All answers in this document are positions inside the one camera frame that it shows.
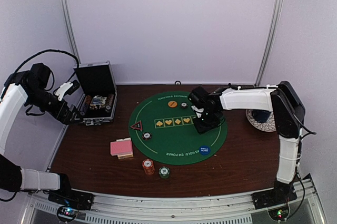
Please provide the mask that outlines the brown chip top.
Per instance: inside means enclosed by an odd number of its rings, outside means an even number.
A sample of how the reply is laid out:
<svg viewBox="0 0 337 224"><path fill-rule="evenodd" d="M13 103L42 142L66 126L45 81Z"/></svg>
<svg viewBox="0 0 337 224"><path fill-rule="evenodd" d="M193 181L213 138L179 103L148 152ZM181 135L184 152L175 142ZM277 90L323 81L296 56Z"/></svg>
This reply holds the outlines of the brown chip top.
<svg viewBox="0 0 337 224"><path fill-rule="evenodd" d="M186 109L188 107L188 104L186 102L182 102L180 107Z"/></svg>

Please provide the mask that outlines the blue small blind button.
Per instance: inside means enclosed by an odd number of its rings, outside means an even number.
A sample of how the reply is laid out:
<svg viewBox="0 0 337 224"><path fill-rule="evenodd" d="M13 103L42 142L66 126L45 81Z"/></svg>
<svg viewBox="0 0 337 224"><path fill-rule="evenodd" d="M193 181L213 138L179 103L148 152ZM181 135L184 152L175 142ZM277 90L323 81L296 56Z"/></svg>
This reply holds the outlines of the blue small blind button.
<svg viewBox="0 0 337 224"><path fill-rule="evenodd" d="M202 145L199 147L199 153L201 155L209 155L211 153L211 148L207 145Z"/></svg>

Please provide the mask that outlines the orange dealer button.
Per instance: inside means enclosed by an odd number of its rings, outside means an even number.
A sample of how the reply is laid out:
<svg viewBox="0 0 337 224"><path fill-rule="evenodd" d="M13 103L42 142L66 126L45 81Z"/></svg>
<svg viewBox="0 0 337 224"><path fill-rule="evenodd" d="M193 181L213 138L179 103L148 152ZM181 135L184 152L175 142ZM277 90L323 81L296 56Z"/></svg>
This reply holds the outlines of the orange dealer button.
<svg viewBox="0 0 337 224"><path fill-rule="evenodd" d="M176 101L169 101L169 102L168 102L168 106L169 106L170 108L175 108L175 107L177 107L177 102L176 102Z"/></svg>

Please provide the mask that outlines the red-backed card deck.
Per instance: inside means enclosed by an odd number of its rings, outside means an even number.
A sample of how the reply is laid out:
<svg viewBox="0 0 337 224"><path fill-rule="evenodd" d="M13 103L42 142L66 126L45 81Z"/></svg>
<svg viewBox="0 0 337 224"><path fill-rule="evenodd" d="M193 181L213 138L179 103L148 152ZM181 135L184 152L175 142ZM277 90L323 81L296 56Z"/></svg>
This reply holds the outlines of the red-backed card deck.
<svg viewBox="0 0 337 224"><path fill-rule="evenodd" d="M132 141L123 140L123 141L113 141L110 143L110 155L125 155L133 152Z"/></svg>

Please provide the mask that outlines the green chip stack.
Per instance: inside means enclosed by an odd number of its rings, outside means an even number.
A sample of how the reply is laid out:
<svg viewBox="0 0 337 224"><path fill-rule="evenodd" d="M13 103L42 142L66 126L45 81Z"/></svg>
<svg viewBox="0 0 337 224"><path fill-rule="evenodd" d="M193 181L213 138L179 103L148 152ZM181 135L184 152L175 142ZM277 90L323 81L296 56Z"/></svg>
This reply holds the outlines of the green chip stack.
<svg viewBox="0 0 337 224"><path fill-rule="evenodd" d="M160 167L159 170L158 170L158 174L160 176L160 178L162 179L167 179L170 177L170 169L169 167Z"/></svg>

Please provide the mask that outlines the orange chip stack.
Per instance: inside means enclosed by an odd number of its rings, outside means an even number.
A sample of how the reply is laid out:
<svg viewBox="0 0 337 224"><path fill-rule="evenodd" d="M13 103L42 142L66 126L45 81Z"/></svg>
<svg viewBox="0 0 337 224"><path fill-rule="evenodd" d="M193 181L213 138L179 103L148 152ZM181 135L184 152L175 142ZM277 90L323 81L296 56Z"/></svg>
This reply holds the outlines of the orange chip stack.
<svg viewBox="0 0 337 224"><path fill-rule="evenodd" d="M155 172L154 162L151 159L143 160L142 167L146 175L153 175Z"/></svg>

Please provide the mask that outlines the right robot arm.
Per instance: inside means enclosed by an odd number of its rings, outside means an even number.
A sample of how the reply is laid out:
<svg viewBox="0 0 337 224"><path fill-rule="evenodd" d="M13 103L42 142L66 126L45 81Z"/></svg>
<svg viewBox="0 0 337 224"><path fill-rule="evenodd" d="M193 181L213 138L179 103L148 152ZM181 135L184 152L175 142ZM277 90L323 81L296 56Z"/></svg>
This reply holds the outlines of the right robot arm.
<svg viewBox="0 0 337 224"><path fill-rule="evenodd" d="M290 195L287 184L295 177L304 130L305 107L292 85L288 81L249 88L229 84L213 92L198 86L190 92L188 100L196 114L193 123L199 134L220 127L224 121L223 111L259 112L254 117L259 123L266 122L267 115L273 116L280 140L276 179L281 184L271 190L270 199L273 203L282 203Z"/></svg>

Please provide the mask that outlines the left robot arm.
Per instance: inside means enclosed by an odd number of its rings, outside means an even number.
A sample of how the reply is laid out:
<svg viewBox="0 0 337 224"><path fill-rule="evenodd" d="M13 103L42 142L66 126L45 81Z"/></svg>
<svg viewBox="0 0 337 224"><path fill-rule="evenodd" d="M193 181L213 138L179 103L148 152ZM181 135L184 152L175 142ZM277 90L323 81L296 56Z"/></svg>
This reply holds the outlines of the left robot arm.
<svg viewBox="0 0 337 224"><path fill-rule="evenodd" d="M9 192L54 190L58 200L71 205L76 194L68 187L67 175L24 169L3 156L9 132L23 106L36 106L65 125L81 118L78 109L64 100L64 96L79 88L78 80L68 81L55 93L49 93L46 86L50 74L48 66L37 63L28 71L11 74L4 84L1 93L1 189Z"/></svg>

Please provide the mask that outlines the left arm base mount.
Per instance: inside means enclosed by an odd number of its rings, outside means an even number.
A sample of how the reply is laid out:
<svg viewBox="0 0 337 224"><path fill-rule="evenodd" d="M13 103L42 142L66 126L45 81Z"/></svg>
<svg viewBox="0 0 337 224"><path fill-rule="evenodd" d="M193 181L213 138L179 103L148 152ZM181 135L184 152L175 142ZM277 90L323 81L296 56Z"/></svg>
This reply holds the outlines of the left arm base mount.
<svg viewBox="0 0 337 224"><path fill-rule="evenodd" d="M87 192L71 191L70 194L49 191L48 200L76 210L91 210L94 195Z"/></svg>

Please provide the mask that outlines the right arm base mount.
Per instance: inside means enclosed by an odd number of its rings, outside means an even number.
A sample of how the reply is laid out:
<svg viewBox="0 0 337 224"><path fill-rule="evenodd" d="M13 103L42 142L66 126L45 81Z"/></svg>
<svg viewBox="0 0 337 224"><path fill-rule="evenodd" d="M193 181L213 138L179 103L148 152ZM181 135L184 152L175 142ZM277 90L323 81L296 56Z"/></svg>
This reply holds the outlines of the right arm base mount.
<svg viewBox="0 0 337 224"><path fill-rule="evenodd" d="M280 204L285 204L288 201L297 199L295 192L290 192L284 195L282 192L272 190L255 192L252 194L252 199L255 209L274 207Z"/></svg>

